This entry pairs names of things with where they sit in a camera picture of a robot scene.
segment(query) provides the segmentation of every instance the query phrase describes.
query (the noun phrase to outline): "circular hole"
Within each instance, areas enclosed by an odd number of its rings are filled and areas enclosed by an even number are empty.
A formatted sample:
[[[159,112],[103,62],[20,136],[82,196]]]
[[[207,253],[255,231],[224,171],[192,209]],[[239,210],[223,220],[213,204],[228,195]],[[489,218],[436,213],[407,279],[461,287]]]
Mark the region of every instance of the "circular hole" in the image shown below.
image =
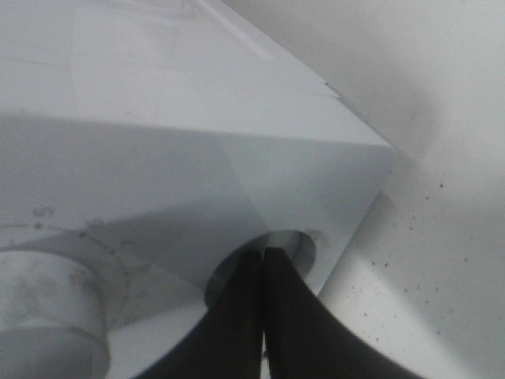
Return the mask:
[[[284,249],[302,278],[307,276],[316,260],[316,244],[301,231],[272,231],[261,235],[237,248],[219,264],[205,288],[205,304],[210,307],[218,298],[235,270],[241,253],[246,250],[259,250],[263,253],[267,247]]]

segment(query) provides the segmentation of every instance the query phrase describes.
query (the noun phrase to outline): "white cylindrical part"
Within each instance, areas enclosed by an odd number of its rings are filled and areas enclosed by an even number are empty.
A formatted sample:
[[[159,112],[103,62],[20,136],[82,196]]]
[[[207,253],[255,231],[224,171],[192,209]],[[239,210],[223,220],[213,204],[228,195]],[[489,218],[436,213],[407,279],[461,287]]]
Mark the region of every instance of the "white cylindrical part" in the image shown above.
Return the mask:
[[[0,378],[102,379],[109,360],[93,272],[52,253],[0,252]]]

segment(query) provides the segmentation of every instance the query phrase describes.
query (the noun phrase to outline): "white surface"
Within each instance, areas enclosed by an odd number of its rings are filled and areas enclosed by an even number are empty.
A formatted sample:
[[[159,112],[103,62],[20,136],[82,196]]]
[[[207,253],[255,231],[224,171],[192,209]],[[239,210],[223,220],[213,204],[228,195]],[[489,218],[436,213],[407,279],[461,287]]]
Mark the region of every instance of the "white surface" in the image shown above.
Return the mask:
[[[113,375],[146,365],[134,324],[172,320],[143,341],[158,358],[221,260],[269,231],[314,240],[318,292],[391,168],[389,144],[221,2],[1,1],[0,36],[0,248],[96,269]],[[153,266],[187,304],[143,295]]]
[[[101,379],[109,368],[97,276],[66,257],[0,252],[0,377]]]
[[[505,377],[505,3],[225,3],[398,149],[324,301],[426,377]]]

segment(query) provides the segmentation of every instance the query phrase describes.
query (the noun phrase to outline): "white plastic housing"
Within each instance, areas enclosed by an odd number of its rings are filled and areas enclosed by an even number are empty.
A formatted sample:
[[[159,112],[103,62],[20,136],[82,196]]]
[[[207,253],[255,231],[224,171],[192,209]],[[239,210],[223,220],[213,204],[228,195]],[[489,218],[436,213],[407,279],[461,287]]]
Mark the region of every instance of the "white plastic housing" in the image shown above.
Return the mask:
[[[92,267],[110,330],[162,313],[131,257],[202,291],[270,231],[314,241],[318,292],[390,170],[387,142],[216,0],[20,0],[0,25],[0,248]]]

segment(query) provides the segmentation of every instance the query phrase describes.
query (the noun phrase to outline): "white wall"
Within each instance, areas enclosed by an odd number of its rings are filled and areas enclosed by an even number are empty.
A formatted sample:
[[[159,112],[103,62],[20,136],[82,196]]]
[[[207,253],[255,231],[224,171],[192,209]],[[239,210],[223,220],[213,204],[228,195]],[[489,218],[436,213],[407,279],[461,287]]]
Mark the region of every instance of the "white wall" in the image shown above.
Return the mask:
[[[504,378],[505,2],[225,3],[398,149],[324,301],[428,377]]]

